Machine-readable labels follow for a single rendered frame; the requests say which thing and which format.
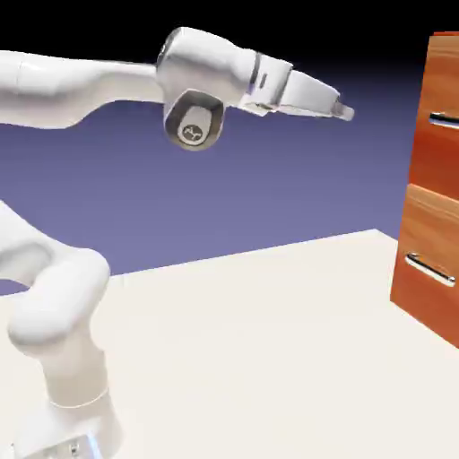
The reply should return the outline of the wooden drawer front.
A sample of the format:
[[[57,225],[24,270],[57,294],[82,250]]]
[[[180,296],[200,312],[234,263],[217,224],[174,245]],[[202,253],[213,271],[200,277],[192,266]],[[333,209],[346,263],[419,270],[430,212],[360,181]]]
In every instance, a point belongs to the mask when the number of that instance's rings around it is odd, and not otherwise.
[[[434,126],[431,112],[459,117],[459,31],[429,38],[409,181],[459,200],[459,130]]]
[[[455,277],[455,286],[406,264],[407,253]],[[459,201],[407,186],[390,300],[459,349]]]

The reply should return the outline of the brown wooden cabinet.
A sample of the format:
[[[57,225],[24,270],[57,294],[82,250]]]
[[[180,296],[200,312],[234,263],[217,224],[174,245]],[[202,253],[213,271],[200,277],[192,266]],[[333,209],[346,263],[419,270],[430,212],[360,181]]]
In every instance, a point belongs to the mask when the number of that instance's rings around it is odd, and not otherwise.
[[[429,39],[390,300],[459,349],[459,31]]]

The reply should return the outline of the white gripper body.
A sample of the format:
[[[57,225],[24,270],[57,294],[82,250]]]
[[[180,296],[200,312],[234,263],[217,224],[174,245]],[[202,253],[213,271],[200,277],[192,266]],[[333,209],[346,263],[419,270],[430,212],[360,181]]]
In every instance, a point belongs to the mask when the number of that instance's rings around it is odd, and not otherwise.
[[[292,70],[279,102],[284,114],[307,117],[338,117],[340,93],[333,87],[300,71]]]

